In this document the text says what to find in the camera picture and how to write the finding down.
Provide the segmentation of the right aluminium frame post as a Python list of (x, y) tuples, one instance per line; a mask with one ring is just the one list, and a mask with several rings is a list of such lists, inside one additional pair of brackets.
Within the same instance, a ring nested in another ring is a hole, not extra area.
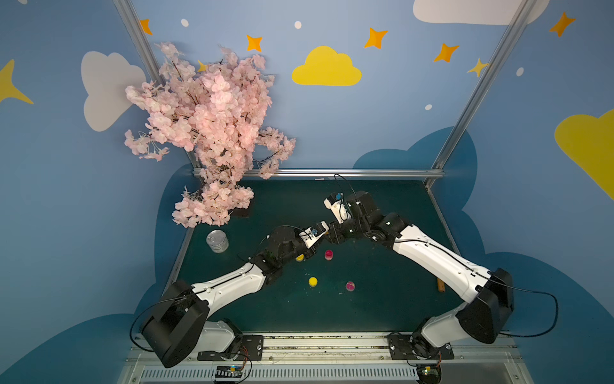
[(468, 129), (468, 126), (484, 101), (486, 94), (488, 94), (491, 86), (495, 83), (497, 75), (503, 65), (505, 65), (508, 56), (513, 51), (513, 48), (516, 46), (527, 25), (529, 25), (529, 16), (536, 5), (537, 0), (521, 1), (516, 9), (516, 13), (511, 18), (505, 33), (503, 33), (500, 42), (492, 53), (489, 65), (487, 65), (485, 72), (479, 78), (464, 110), (462, 110), (459, 119), (453, 126), (453, 129), (431, 167), (431, 171), (440, 178), (444, 176), (446, 163), (449, 161), (463, 134)]

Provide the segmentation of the pink cherry blossom tree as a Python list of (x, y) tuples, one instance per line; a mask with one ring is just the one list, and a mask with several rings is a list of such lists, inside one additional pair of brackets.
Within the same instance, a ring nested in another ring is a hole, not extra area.
[(145, 131), (126, 131), (124, 144), (139, 158), (156, 161), (169, 154), (170, 146), (194, 154), (203, 185), (183, 192), (173, 220), (185, 228), (221, 227), (254, 198), (252, 189), (239, 183), (245, 173), (257, 167), (259, 177), (268, 179), (294, 152), (295, 139), (263, 126), (275, 77), (262, 73), (265, 58), (259, 54), (240, 59), (223, 49), (220, 62), (199, 72), (174, 44), (159, 48), (165, 83), (126, 88), (127, 99), (149, 117)]

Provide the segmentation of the right electronics board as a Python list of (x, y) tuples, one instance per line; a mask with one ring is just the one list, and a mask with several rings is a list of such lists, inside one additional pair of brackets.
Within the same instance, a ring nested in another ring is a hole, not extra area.
[(441, 368), (439, 366), (416, 366), (417, 383), (418, 384), (440, 384), (441, 383)]

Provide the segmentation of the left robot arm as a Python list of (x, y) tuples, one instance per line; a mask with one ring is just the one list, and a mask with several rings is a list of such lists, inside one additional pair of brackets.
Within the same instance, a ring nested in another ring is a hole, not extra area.
[(297, 257), (314, 255), (328, 232), (324, 221), (306, 230), (279, 226), (265, 239), (265, 249), (242, 267), (204, 283), (173, 283), (140, 326), (148, 351), (157, 355), (164, 367), (176, 366), (195, 349), (209, 316), (272, 284), (282, 275), (283, 267)]

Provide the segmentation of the horizontal aluminium frame bar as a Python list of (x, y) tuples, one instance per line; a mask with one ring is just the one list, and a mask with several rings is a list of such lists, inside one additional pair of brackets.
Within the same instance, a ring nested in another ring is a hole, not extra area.
[(281, 169), (271, 177), (299, 179), (332, 179), (335, 174), (346, 179), (441, 179), (445, 173), (442, 170), (390, 170), (390, 169)]

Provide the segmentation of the silver metal can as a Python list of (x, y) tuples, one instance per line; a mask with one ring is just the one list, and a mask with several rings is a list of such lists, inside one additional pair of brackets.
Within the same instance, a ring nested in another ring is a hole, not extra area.
[(206, 236), (206, 243), (211, 251), (216, 254), (221, 254), (229, 248), (229, 240), (226, 233), (222, 230), (212, 230)]

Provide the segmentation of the left electronics board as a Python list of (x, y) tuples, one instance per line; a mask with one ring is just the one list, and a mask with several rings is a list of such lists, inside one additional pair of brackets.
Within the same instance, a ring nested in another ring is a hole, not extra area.
[(239, 383), (247, 373), (244, 367), (231, 366), (216, 366), (214, 369), (214, 383)]

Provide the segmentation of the electronics board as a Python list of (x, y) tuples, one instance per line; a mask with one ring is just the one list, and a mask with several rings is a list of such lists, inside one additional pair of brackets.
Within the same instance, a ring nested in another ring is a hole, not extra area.
[(440, 384), (441, 383), (441, 368), (439, 366), (416, 366), (417, 383), (418, 384)]
[(239, 383), (247, 373), (244, 367), (231, 366), (216, 366), (214, 369), (214, 383)]

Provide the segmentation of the aluminium frame post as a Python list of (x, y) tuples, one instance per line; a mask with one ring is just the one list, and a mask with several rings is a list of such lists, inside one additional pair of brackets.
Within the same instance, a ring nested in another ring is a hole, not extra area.
[(527, 25), (529, 25), (529, 16), (536, 5), (537, 0), (521, 1), (516, 9), (516, 13), (511, 18), (505, 33), (503, 33), (500, 42), (492, 53), (489, 65), (487, 65), (485, 72), (479, 78), (464, 110), (462, 110), (459, 119), (453, 126), (453, 129), (431, 167), (431, 171), (440, 178), (444, 176), (446, 163), (449, 161), (463, 134), (468, 129), (468, 126), (484, 101), (486, 94), (488, 94), (491, 86), (495, 83), (497, 75), (503, 65), (505, 65), (508, 56), (513, 51), (513, 48), (516, 46)]
[(146, 33), (142, 29), (133, 3), (130, 0), (114, 0), (113, 4), (138, 51), (140, 59), (142, 59), (147, 75), (155, 83), (164, 84), (166, 80), (159, 73), (159, 62), (146, 37)]

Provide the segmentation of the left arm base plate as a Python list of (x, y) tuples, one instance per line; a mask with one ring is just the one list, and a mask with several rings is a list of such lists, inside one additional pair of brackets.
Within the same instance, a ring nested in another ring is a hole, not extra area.
[(200, 351), (198, 361), (261, 361), (264, 350), (263, 335), (243, 335), (236, 337), (230, 346), (223, 352)]

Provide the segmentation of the left aluminium frame post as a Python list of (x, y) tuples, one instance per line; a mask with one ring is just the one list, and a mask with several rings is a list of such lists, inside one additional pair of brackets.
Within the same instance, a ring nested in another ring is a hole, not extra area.
[(130, 0), (114, 0), (113, 4), (138, 51), (140, 59), (142, 59), (147, 75), (155, 83), (164, 84), (166, 80), (159, 73), (159, 62), (146, 37), (146, 33), (142, 29), (133, 3)]

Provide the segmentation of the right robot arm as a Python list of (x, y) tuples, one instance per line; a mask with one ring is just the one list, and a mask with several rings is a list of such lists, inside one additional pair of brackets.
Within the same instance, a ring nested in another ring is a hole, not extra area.
[(455, 254), (397, 213), (382, 214), (371, 194), (360, 191), (324, 201), (336, 222), (334, 243), (367, 238), (414, 261), (458, 294), (462, 303), (423, 321), (411, 335), (415, 354), (430, 358), (451, 342), (474, 339), (492, 344), (514, 310), (513, 279), (505, 270), (488, 270)]

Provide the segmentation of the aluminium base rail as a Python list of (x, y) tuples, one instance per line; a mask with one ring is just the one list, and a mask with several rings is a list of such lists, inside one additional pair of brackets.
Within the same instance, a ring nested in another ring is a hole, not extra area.
[(165, 368), (148, 352), (133, 349), (120, 383), (214, 383), (216, 366), (247, 371), (239, 383), (417, 383), (416, 366), (439, 366), (441, 383), (531, 383), (532, 377), (513, 339), (492, 345), (465, 340), (451, 343), (453, 360), (392, 360), (390, 332), (288, 333), (264, 336), (261, 361), (198, 361), (200, 343), (186, 360)]

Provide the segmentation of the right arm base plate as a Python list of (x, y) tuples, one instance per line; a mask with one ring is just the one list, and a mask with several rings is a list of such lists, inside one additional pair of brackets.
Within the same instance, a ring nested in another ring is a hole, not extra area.
[(422, 336), (392, 332), (386, 337), (392, 360), (453, 360), (454, 353), (450, 344), (433, 347)]

